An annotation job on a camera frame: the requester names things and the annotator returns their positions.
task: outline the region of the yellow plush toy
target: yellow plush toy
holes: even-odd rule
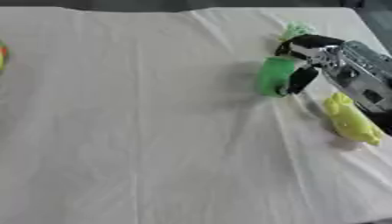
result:
[[[365,117],[345,94],[334,93],[324,101],[324,107],[341,136],[372,145],[380,143],[382,131]]]

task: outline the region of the wrinkled fabric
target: wrinkled fabric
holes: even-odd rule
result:
[[[355,223],[392,217],[392,140],[257,95],[290,21],[384,48],[348,9],[0,8],[0,223]]]

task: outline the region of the table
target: table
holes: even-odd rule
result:
[[[0,223],[356,223],[392,216],[392,141],[328,127],[318,77],[257,95],[290,21],[385,52],[348,9],[0,8]]]

